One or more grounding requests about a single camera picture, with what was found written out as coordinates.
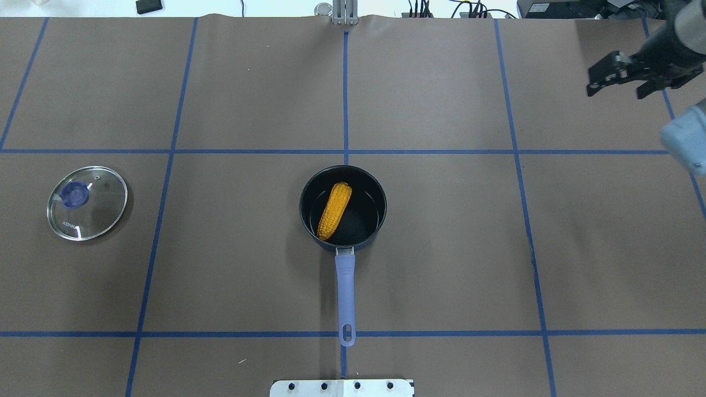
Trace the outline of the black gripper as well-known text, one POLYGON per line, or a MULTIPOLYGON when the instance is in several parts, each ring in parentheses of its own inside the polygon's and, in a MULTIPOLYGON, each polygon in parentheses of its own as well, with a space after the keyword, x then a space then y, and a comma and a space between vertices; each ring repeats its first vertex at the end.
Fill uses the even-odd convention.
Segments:
POLYGON ((688 48, 674 28, 660 28, 631 56, 613 51, 588 68, 587 97, 605 87, 624 84, 630 78, 645 81, 637 88, 642 100, 666 88, 678 89, 704 71, 704 55, 688 48))

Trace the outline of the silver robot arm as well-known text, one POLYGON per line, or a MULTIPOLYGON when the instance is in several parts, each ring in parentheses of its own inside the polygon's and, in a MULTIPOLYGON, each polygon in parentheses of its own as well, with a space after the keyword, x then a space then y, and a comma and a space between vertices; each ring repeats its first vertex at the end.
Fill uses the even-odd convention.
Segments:
MULTIPOLYGON (((605 87, 641 81, 636 95, 642 100, 667 88, 679 89, 704 75, 704 1, 664 1, 665 23, 652 33, 638 52, 608 53, 587 70, 588 97, 605 87)), ((660 131, 666 150, 691 174, 705 173, 704 100, 660 131)))

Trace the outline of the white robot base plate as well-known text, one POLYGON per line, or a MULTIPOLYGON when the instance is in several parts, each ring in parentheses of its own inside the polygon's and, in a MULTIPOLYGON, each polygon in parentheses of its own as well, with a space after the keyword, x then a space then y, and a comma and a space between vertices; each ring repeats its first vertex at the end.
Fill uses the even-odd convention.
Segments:
POLYGON ((315 379, 281 380, 270 387, 270 396, 414 396, 413 380, 315 379))

